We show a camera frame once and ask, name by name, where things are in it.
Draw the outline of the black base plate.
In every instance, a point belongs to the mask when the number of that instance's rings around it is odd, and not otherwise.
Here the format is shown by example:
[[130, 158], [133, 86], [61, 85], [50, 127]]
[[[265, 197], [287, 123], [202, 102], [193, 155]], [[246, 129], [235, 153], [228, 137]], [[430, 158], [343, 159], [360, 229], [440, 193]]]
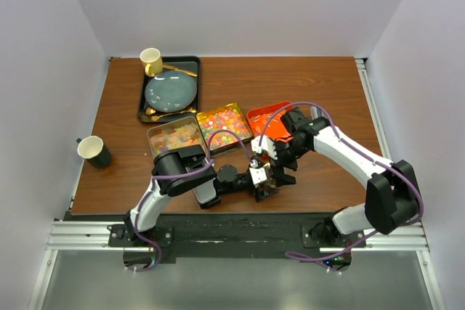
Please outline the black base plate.
[[345, 248], [363, 236], [357, 230], [333, 242], [318, 238], [314, 227], [327, 213], [206, 213], [162, 214], [142, 239], [124, 224], [111, 224], [108, 244], [123, 248], [124, 264], [148, 264], [156, 251], [147, 240], [158, 243], [161, 262], [178, 258], [282, 258], [294, 250], [320, 257], [332, 249]]

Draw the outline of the dark green paper cup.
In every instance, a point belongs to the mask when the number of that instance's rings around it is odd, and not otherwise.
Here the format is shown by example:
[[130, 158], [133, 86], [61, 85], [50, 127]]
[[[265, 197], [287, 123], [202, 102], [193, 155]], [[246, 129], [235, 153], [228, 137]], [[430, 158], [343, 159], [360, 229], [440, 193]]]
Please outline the dark green paper cup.
[[98, 136], [77, 138], [77, 153], [95, 168], [107, 168], [111, 164], [111, 154], [104, 141]]

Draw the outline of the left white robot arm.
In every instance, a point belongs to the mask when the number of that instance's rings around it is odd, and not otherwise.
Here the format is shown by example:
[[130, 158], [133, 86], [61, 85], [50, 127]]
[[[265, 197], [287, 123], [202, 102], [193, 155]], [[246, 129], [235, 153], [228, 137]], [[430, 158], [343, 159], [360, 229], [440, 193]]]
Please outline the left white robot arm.
[[149, 241], [150, 230], [173, 197], [192, 191], [201, 208], [207, 209], [221, 203], [221, 196], [244, 190], [262, 199], [267, 196], [263, 187], [271, 180], [270, 167], [256, 158], [241, 174], [233, 166], [216, 171], [200, 145], [163, 151], [153, 165], [144, 195], [124, 217], [124, 236], [134, 246]]

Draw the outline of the blue-grey plate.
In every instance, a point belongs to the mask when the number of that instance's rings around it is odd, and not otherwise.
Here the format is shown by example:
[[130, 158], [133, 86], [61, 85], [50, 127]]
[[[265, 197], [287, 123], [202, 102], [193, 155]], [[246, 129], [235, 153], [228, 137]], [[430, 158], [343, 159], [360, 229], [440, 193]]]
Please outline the blue-grey plate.
[[192, 76], [182, 72], [166, 71], [153, 77], [145, 88], [149, 106], [159, 111], [186, 108], [194, 99], [197, 84]]

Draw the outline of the gold spoon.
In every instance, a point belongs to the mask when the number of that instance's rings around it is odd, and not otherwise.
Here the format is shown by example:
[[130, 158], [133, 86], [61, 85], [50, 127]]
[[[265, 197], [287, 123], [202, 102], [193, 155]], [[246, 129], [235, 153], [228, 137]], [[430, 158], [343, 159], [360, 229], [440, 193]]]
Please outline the gold spoon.
[[183, 114], [183, 113], [196, 113], [196, 112], [197, 110], [193, 107], [187, 107], [187, 108], [176, 110], [176, 111], [159, 111], [151, 107], [148, 107], [144, 111], [144, 115], [149, 118], [162, 118], [164, 116], [169, 116], [169, 115], [177, 115], [177, 114]]

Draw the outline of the gold tin of gummy candies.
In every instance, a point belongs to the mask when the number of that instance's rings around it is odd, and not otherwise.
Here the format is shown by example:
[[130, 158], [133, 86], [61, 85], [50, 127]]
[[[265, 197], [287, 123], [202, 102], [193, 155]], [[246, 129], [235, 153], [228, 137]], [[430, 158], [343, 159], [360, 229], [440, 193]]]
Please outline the gold tin of gummy candies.
[[196, 119], [205, 142], [208, 141], [212, 133], [222, 130], [211, 140], [210, 152], [212, 156], [240, 146], [237, 138], [225, 130], [234, 132], [244, 144], [254, 137], [237, 102], [200, 112], [196, 115]]

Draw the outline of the silver tin of popsicle candies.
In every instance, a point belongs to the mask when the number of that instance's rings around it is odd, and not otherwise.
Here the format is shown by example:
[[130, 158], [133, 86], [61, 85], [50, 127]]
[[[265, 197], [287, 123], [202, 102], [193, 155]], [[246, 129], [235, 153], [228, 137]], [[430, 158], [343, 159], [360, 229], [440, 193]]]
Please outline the silver tin of popsicle candies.
[[147, 131], [147, 137], [153, 158], [164, 151], [192, 145], [200, 145], [206, 151], [198, 122], [191, 116], [152, 127]]

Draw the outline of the yellow mug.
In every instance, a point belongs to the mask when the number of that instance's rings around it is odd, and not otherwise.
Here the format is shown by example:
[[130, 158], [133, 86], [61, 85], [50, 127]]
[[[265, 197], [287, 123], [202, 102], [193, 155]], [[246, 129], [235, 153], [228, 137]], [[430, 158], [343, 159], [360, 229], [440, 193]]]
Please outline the yellow mug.
[[161, 53], [156, 48], [146, 48], [139, 55], [145, 75], [154, 77], [163, 71], [163, 60]]

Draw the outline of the gold fork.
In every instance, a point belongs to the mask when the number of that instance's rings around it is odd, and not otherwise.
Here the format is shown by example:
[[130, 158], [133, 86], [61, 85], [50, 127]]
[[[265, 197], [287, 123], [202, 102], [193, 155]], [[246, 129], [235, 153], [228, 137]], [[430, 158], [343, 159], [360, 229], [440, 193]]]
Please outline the gold fork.
[[170, 121], [175, 121], [179, 119], [181, 114], [171, 114], [171, 115], [142, 115], [139, 114], [137, 117], [139, 121], [143, 123], [165, 123]]

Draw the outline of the metal candy scoop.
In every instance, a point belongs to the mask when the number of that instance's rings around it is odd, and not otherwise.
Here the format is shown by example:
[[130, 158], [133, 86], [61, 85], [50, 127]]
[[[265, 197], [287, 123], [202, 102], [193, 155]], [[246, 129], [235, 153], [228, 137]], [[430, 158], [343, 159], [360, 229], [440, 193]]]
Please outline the metal candy scoop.
[[310, 115], [311, 115], [311, 119], [325, 117], [325, 113], [322, 111], [322, 109], [316, 106], [312, 106], [310, 108]]

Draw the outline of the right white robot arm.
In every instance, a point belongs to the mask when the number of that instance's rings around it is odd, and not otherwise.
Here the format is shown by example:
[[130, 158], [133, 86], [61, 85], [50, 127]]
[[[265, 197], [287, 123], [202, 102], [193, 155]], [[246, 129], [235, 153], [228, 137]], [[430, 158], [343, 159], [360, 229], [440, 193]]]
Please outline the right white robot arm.
[[310, 119], [294, 107], [280, 120], [291, 140], [275, 143], [276, 165], [295, 170], [297, 160], [313, 151], [341, 166], [365, 188], [364, 203], [342, 208], [316, 224], [310, 229], [312, 238], [339, 247], [354, 232], [374, 229], [389, 234], [422, 217], [424, 204], [410, 163], [372, 153], [347, 138], [329, 117]]

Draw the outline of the black serving tray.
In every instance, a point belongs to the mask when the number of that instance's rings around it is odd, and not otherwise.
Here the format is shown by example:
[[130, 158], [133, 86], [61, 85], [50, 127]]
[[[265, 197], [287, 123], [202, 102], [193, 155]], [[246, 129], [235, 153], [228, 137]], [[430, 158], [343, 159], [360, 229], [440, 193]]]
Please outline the black serving tray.
[[[187, 107], [193, 107], [197, 110], [200, 107], [200, 101], [201, 101], [201, 98], [200, 98], [201, 60], [200, 58], [197, 56], [163, 56], [162, 60], [165, 65], [173, 65], [178, 68], [190, 70], [198, 74], [198, 77], [193, 77], [193, 80], [197, 84], [197, 92], [196, 92], [195, 99], [187, 106]], [[152, 79], [153, 79], [152, 77], [144, 75], [144, 78], [142, 80], [142, 87], [141, 87], [141, 92], [140, 92], [139, 107], [138, 107], [137, 115], [139, 114], [144, 115], [144, 111], [148, 107], [150, 107], [145, 98], [145, 88]], [[187, 116], [195, 116], [196, 113], [183, 113], [181, 114], [182, 116], [180, 118], [187, 117]]]

